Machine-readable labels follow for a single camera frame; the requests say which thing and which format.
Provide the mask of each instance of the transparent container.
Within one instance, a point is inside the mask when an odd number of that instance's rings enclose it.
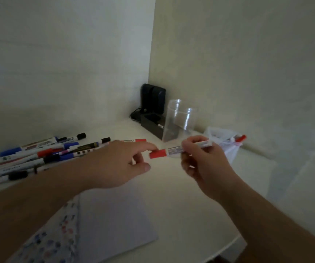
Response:
[[[182,100],[170,100],[162,136],[165,148],[180,146],[182,140],[191,136],[197,116],[198,108],[194,104]]]

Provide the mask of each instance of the person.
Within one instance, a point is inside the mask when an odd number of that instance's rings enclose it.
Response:
[[[182,142],[181,166],[206,196],[222,205],[256,256],[263,262],[315,262],[315,237],[244,183],[218,145],[200,149],[193,144],[204,140],[194,136]],[[75,195],[121,186],[149,171],[141,153],[156,149],[149,142],[113,141],[1,191],[0,262]]]

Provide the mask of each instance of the white notebook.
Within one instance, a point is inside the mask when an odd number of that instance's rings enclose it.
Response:
[[[79,262],[98,263],[157,239],[133,181],[80,195]]]

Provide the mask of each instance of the person's left arm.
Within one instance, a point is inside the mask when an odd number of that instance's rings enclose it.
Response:
[[[0,262],[6,261],[69,199],[91,188],[120,186],[150,169],[148,142],[113,141],[90,154],[0,192]]]

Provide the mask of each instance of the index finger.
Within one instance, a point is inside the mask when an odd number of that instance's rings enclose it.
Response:
[[[189,141],[195,143],[195,142],[207,141],[207,140],[209,140],[209,138],[199,135],[199,136],[190,136],[186,140],[189,140]]]
[[[157,150],[157,146],[150,142],[129,142],[130,152],[135,155],[137,153],[144,152],[146,150]]]

